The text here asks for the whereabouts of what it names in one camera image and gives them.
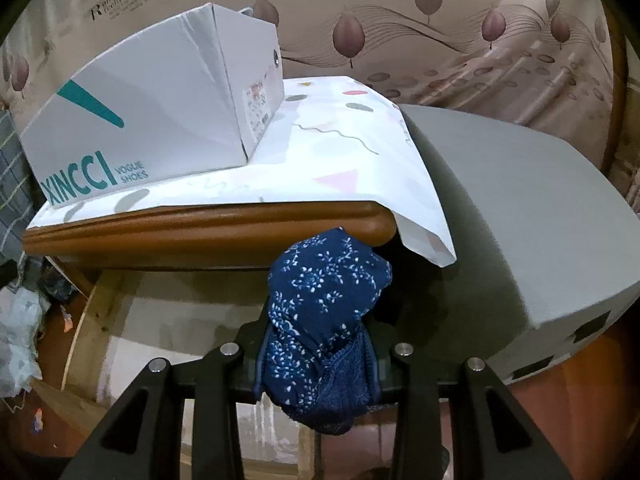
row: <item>plastic bag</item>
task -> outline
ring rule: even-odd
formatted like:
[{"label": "plastic bag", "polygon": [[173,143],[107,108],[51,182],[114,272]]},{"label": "plastic bag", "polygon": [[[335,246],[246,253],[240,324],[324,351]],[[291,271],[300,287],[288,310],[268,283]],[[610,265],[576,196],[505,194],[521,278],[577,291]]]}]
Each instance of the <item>plastic bag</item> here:
[{"label": "plastic bag", "polygon": [[0,397],[15,397],[41,379],[35,337],[49,301],[43,294],[21,287],[0,294]]}]

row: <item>cardboard box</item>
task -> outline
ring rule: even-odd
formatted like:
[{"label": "cardboard box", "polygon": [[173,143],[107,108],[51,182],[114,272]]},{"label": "cardboard box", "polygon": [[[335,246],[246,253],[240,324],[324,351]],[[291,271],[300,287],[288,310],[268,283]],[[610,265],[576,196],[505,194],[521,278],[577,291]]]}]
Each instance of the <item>cardboard box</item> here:
[{"label": "cardboard box", "polygon": [[53,207],[246,164],[284,98],[273,24],[207,4],[77,72],[20,141]]}]

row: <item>pink triangle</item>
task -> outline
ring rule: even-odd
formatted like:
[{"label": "pink triangle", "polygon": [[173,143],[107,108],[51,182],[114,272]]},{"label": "pink triangle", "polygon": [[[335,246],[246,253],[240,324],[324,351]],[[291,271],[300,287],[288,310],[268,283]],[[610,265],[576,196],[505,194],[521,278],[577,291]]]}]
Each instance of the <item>pink triangle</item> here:
[{"label": "pink triangle", "polygon": [[318,184],[333,187],[343,193],[354,193],[358,183],[358,170],[343,171],[331,175],[318,176],[314,178]]}]

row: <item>metal bolt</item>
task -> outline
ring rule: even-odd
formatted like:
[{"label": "metal bolt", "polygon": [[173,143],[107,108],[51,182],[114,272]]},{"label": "metal bolt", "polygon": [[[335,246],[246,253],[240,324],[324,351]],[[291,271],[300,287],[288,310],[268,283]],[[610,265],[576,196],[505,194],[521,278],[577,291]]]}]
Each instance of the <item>metal bolt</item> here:
[{"label": "metal bolt", "polygon": [[414,347],[409,343],[398,343],[395,346],[394,350],[396,351],[396,354],[402,357],[407,357],[408,355],[414,353]]},{"label": "metal bolt", "polygon": [[481,372],[484,370],[484,361],[479,357],[471,357],[466,360],[466,365],[475,372]]},{"label": "metal bolt", "polygon": [[224,343],[220,347],[220,352],[222,353],[222,355],[234,355],[236,354],[236,352],[238,352],[239,349],[240,347],[236,343]]},{"label": "metal bolt", "polygon": [[161,372],[165,368],[166,368],[166,361],[161,357],[156,357],[155,359],[152,359],[151,362],[149,363],[149,370],[151,370],[155,374],[157,374],[158,372]]}]

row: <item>blue floral cloth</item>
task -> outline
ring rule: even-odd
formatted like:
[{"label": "blue floral cloth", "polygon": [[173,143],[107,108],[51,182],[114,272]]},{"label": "blue floral cloth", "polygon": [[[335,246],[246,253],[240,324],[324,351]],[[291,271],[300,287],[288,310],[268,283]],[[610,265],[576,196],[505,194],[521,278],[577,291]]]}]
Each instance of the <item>blue floral cloth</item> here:
[{"label": "blue floral cloth", "polygon": [[294,420],[321,433],[344,433],[380,394],[361,318],[391,282],[391,265],[332,229],[292,245],[268,281],[262,384]]}]

